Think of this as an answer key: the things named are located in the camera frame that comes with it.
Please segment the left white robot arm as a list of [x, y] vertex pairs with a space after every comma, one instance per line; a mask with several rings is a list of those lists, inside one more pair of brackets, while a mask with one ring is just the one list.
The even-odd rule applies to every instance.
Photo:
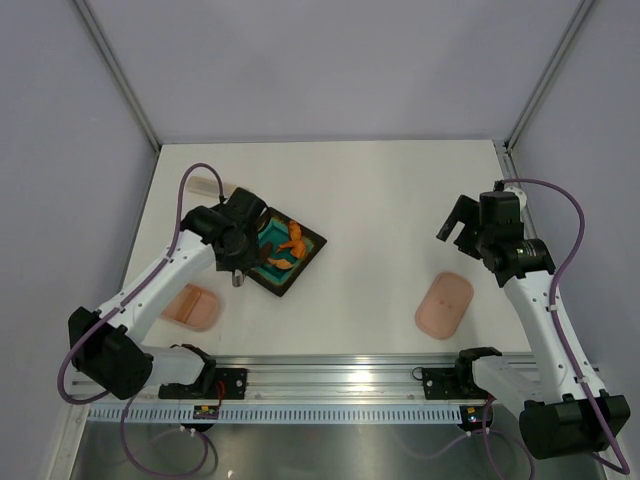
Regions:
[[106, 394], [129, 400], [157, 385], [163, 398], [204, 399], [218, 395], [215, 358], [190, 345], [144, 350], [142, 341], [161, 312], [193, 277], [210, 266], [230, 272], [240, 283], [259, 264], [258, 232], [267, 207], [251, 201], [199, 206], [176, 224], [167, 250], [132, 284], [90, 311], [78, 308], [69, 319], [70, 350], [57, 376], [60, 396], [74, 367]]

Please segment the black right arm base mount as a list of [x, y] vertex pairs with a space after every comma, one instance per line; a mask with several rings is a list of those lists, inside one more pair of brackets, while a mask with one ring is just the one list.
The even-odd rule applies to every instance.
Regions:
[[487, 393], [463, 384], [454, 368], [415, 367], [411, 377], [422, 385], [426, 400], [486, 400]]

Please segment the orange fried shrimp piece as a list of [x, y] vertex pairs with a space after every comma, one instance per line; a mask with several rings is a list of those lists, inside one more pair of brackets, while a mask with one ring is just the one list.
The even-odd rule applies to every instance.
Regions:
[[285, 258], [269, 257], [267, 261], [270, 265], [272, 265], [274, 268], [277, 268], [279, 270], [290, 270], [294, 267], [294, 264]]

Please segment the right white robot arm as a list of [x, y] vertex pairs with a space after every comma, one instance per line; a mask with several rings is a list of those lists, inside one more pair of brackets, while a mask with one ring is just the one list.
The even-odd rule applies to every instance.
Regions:
[[621, 452], [617, 436], [631, 410], [612, 395], [587, 360], [557, 288], [557, 269], [545, 243], [527, 239], [520, 200], [512, 192], [460, 196], [437, 234], [481, 261], [514, 307], [531, 347], [538, 382], [519, 373], [493, 347], [460, 351], [453, 367], [456, 389], [492, 396], [518, 420], [534, 458]]

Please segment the metal food tongs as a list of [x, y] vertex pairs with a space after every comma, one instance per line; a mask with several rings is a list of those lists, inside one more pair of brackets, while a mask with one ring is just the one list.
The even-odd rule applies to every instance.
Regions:
[[231, 283], [234, 288], [242, 287], [246, 279], [246, 273], [240, 269], [231, 272]]

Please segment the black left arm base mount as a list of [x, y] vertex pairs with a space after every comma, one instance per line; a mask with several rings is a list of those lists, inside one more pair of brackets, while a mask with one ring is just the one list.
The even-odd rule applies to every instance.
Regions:
[[162, 385], [158, 397], [163, 400], [243, 400], [248, 371], [244, 368], [217, 367], [192, 385]]

